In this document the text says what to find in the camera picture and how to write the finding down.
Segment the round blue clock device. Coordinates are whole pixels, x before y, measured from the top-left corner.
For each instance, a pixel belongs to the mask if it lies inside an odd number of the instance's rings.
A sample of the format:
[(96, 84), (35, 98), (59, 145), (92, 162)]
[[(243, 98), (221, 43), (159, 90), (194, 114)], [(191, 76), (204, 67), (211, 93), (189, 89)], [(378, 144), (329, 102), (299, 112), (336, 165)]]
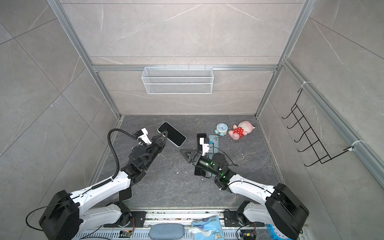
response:
[(270, 234), (272, 240), (291, 240), (286, 235), (284, 235), (276, 226), (267, 225), (267, 231)]

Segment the blue tissue pack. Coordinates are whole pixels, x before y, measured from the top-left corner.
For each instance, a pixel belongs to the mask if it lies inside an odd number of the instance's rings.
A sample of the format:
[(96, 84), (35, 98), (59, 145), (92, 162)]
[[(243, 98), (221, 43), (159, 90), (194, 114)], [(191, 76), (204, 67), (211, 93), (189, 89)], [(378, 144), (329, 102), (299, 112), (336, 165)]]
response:
[(223, 240), (224, 233), (218, 216), (192, 221), (189, 233), (194, 240)]

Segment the grey blue cushion pad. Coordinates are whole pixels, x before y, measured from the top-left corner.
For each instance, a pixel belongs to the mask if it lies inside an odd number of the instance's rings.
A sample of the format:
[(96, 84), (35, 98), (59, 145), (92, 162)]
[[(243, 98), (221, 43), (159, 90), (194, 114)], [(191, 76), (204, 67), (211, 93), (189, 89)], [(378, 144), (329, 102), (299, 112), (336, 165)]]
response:
[(151, 227), (149, 237), (151, 240), (179, 240), (184, 234), (182, 224), (156, 224)]

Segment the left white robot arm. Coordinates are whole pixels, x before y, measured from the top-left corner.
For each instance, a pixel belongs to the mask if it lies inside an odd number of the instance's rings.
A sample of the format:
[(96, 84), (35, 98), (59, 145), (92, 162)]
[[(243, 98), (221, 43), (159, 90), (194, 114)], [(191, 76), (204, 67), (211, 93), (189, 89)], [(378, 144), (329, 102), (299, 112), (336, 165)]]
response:
[(133, 148), (128, 164), (123, 168), (117, 167), (113, 176), (72, 193), (65, 190), (56, 193), (39, 220), (46, 237), (49, 240), (71, 240), (77, 233), (97, 226), (127, 225), (130, 210), (125, 204), (115, 202), (98, 209), (93, 206), (138, 183), (164, 149), (167, 136), (164, 131), (154, 136), (150, 145)]

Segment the cased phone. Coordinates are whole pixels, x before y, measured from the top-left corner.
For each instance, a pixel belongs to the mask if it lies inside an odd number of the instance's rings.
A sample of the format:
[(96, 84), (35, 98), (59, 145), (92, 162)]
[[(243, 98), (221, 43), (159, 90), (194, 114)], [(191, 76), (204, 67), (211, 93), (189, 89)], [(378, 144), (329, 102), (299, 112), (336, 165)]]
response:
[(119, 191), (119, 201), (126, 201), (126, 200), (129, 200), (133, 197), (133, 192), (132, 192), (132, 188), (129, 187), (125, 190), (121, 190)]
[(207, 134), (205, 134), (205, 133), (197, 134), (197, 143), (198, 143), (198, 150), (202, 151), (204, 146), (209, 144)]
[(164, 131), (168, 132), (168, 136), (167, 136), (168, 140), (179, 148), (184, 144), (184, 142), (187, 139), (185, 135), (183, 135), (179, 130), (177, 130), (175, 127), (173, 127), (168, 122), (163, 122), (158, 127), (159, 133), (162, 133)]

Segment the pink plush pig toy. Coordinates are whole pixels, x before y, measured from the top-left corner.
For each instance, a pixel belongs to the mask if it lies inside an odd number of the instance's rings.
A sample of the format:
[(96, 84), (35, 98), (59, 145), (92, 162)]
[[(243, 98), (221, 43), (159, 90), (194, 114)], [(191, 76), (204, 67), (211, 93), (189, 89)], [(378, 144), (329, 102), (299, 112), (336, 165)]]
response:
[(250, 134), (256, 126), (248, 121), (243, 121), (238, 125), (233, 125), (233, 129), (228, 131), (230, 137), (239, 140), (241, 137)]

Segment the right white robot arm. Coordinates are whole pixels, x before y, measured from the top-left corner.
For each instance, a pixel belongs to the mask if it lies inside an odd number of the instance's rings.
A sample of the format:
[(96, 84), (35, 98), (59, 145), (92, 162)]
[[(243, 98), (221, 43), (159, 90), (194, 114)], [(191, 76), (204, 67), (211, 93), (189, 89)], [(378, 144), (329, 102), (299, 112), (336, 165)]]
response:
[(211, 173), (220, 190), (249, 198), (237, 210), (237, 220), (242, 225), (264, 223), (269, 226), (272, 239), (298, 239), (310, 212), (289, 187), (281, 183), (264, 185), (242, 177), (230, 169), (222, 153), (211, 159), (194, 149), (181, 149), (180, 153), (189, 164)]

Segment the blue cream alarm clock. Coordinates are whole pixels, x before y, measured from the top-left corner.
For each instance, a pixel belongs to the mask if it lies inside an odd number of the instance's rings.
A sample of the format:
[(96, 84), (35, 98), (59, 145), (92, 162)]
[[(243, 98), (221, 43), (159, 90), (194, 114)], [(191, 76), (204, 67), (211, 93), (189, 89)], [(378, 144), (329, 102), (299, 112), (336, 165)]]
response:
[(227, 124), (225, 123), (219, 123), (217, 126), (216, 126), (216, 129), (215, 129), (215, 134), (218, 135), (218, 136), (225, 136), (228, 134), (228, 131), (229, 131), (229, 127)]

